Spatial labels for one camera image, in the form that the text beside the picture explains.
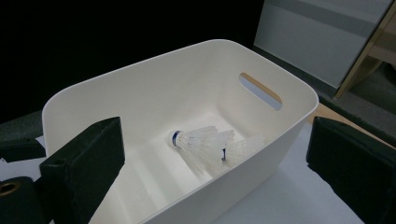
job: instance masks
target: black background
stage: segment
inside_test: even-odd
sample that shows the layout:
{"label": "black background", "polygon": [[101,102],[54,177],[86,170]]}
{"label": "black background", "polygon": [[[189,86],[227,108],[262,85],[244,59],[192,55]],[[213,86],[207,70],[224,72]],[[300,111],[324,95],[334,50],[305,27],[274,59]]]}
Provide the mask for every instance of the black background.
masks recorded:
{"label": "black background", "polygon": [[125,65],[224,38],[253,47],[264,1],[1,1],[0,123]]}

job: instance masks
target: white plastic bin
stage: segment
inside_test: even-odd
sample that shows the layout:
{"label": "white plastic bin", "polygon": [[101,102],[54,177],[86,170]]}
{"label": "white plastic bin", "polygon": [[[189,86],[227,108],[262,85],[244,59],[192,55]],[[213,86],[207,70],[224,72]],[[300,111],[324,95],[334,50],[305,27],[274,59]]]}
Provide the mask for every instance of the white plastic bin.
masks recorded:
{"label": "white plastic bin", "polygon": [[[280,106],[249,91],[241,74],[272,91]],[[42,119],[48,155],[96,121],[121,119],[125,165],[91,223],[202,224],[274,173],[317,106],[317,94],[297,77],[215,39],[66,88],[47,102]],[[166,137],[207,125],[234,130],[235,140],[262,133],[265,144],[233,168],[199,178]]]}

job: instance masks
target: metal ring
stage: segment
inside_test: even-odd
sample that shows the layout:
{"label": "metal ring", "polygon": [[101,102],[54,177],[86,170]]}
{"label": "metal ring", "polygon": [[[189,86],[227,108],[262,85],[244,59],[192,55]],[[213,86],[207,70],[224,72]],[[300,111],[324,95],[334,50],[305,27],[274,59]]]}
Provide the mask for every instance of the metal ring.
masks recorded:
{"label": "metal ring", "polygon": [[21,186],[20,182],[8,182],[5,184],[0,184],[0,197],[6,196],[15,190],[17,190]]}

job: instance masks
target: shuttlecock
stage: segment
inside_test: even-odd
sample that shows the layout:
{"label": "shuttlecock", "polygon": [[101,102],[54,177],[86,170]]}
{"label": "shuttlecock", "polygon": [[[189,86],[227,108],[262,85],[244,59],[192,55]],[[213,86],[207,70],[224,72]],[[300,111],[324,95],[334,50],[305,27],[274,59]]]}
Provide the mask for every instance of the shuttlecock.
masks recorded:
{"label": "shuttlecock", "polygon": [[253,135],[228,145],[224,149],[224,164],[228,167],[236,165],[252,153],[264,148],[264,137],[262,134]]}
{"label": "shuttlecock", "polygon": [[189,132],[172,131],[169,139],[193,171],[216,174],[223,166],[224,148],[233,142],[233,136],[233,130],[219,133],[215,126],[207,126]]}

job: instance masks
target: bin handle cutout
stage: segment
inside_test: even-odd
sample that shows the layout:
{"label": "bin handle cutout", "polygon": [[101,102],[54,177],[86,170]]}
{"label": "bin handle cutout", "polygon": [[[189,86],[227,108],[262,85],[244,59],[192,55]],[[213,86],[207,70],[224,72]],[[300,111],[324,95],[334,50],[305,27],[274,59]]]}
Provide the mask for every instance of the bin handle cutout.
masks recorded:
{"label": "bin handle cutout", "polygon": [[274,110],[279,110],[282,107],[282,100],[280,97],[266,86],[262,85],[262,83],[254,77],[251,77],[247,73],[241,73],[241,75],[239,75],[239,82]]}

